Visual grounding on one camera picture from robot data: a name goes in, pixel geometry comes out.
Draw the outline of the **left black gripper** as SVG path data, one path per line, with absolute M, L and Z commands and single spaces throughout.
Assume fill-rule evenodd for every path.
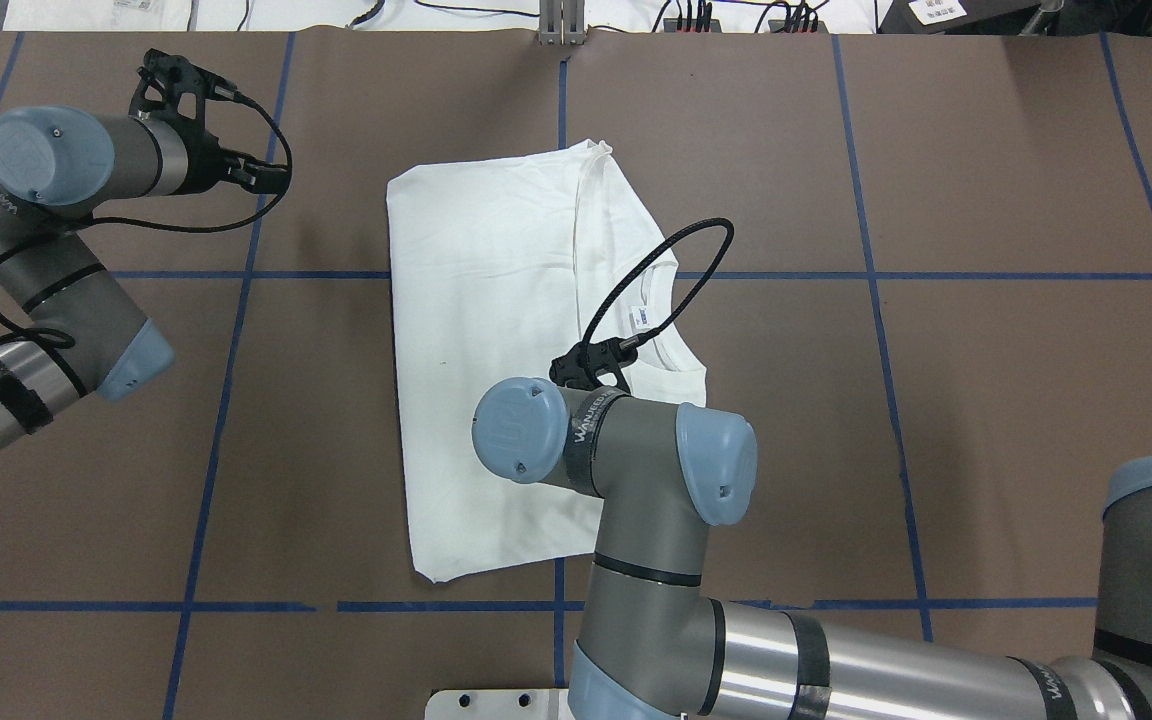
M 184 141 L 187 172 L 180 194 L 204 194 L 217 184 L 238 184 L 250 194 L 285 194 L 291 187 L 291 168 L 247 158 L 218 141 Z

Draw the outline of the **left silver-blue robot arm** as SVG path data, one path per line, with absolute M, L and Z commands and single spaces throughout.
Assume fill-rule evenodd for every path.
M 165 111 L 94 115 L 32 106 L 0 115 L 0 450 L 81 397 L 131 395 L 175 361 L 83 228 L 106 200 L 200 194 L 232 182 L 279 200 L 291 164 L 188 138 Z

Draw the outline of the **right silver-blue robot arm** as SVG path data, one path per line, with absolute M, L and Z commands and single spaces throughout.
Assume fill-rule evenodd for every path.
M 776 450 L 756 488 L 756 437 L 737 414 L 513 378 L 473 414 L 482 464 L 591 498 L 600 525 L 573 644 L 579 719 L 1152 719 L 1152 456 L 1115 473 L 1023 480 L 973 469 L 967 447 L 915 439 L 914 500 L 929 509 L 927 609 L 955 611 L 1007 570 L 1087 574 L 1102 530 L 1091 653 L 1051 664 L 861 632 L 817 607 L 738 602 L 740 570 L 788 593 L 809 577 L 895 564 L 896 537 L 861 498 L 863 473 L 791 477 Z

